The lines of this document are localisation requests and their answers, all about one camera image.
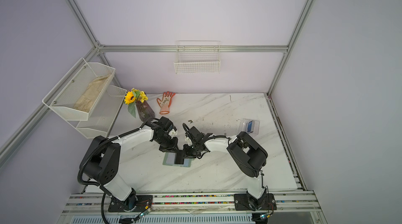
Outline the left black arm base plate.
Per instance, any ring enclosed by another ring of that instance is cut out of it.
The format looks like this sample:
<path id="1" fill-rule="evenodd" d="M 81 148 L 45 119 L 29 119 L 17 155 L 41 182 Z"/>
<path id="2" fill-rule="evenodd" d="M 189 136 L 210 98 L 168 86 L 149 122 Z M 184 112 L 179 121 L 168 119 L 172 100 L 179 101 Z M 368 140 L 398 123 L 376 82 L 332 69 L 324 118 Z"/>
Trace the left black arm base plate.
<path id="1" fill-rule="evenodd" d="M 128 197 L 125 201 L 111 198 L 108 212 L 143 212 L 146 208 L 151 208 L 153 202 L 152 195 L 135 195 Z"/>

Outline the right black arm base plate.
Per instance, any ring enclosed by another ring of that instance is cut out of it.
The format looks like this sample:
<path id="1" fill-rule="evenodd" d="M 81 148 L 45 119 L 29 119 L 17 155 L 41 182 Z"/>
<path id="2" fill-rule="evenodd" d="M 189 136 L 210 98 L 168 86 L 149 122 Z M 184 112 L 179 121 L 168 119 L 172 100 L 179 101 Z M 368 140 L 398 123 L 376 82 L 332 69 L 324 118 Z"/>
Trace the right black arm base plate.
<path id="1" fill-rule="evenodd" d="M 233 197 L 235 210 L 277 210 L 276 200 L 271 193 L 265 192 L 259 199 L 254 198 L 248 193 L 235 194 Z"/>

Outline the thin dark credit card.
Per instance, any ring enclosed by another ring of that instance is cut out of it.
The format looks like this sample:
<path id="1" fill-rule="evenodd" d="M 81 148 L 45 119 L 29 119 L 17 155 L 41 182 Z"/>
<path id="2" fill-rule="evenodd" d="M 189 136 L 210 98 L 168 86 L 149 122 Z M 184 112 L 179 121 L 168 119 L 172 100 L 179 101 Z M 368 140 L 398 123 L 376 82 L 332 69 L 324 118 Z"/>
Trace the thin dark credit card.
<path id="1" fill-rule="evenodd" d="M 185 159 L 185 152 L 183 150 L 178 150 L 175 155 L 174 164 L 183 165 Z"/>

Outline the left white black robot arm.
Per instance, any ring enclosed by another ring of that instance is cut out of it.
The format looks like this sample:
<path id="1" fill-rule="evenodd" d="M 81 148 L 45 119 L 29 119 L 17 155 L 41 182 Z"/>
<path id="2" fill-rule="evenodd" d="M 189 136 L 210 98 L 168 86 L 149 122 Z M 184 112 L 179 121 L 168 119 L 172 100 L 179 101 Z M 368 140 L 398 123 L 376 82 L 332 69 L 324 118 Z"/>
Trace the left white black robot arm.
<path id="1" fill-rule="evenodd" d="M 82 159 L 77 181 L 100 188 L 123 211 L 133 211 L 141 203 L 135 189 L 119 174 L 120 156 L 145 142 L 156 142 L 162 152 L 177 152 L 177 128 L 166 117 L 151 118 L 134 130 L 112 138 L 95 137 Z"/>

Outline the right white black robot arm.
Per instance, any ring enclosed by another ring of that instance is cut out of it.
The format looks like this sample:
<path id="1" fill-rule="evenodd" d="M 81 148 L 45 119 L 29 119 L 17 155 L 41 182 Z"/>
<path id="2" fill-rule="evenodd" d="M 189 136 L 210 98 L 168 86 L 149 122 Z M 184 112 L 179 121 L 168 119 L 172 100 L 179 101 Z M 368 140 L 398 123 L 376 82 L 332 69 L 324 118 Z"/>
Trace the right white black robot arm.
<path id="1" fill-rule="evenodd" d="M 236 136 L 203 134 L 196 127 L 189 128 L 183 124 L 186 140 L 183 146 L 184 159 L 202 159 L 210 152 L 228 153 L 238 168 L 249 178 L 245 193 L 233 196 L 236 210 L 271 209 L 268 188 L 263 184 L 262 168 L 267 163 L 267 151 L 247 132 Z"/>

